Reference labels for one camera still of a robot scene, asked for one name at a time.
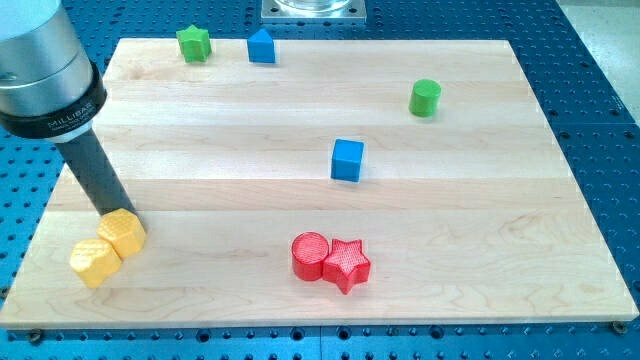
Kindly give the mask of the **silver robot arm with collar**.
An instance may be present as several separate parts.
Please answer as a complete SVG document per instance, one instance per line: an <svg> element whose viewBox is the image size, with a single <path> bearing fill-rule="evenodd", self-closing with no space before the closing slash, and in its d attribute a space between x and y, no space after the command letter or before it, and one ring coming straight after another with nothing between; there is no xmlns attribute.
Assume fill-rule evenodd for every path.
<svg viewBox="0 0 640 360"><path fill-rule="evenodd" d="M91 130L107 93L61 0L1 0L1 126L68 142Z"/></svg>

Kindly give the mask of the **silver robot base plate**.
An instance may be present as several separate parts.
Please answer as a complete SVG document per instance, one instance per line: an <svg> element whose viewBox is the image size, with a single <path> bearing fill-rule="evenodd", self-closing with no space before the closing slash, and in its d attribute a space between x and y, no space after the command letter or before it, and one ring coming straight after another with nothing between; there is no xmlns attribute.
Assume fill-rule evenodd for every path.
<svg viewBox="0 0 640 360"><path fill-rule="evenodd" d="M261 0L260 22L364 23L365 0Z"/></svg>

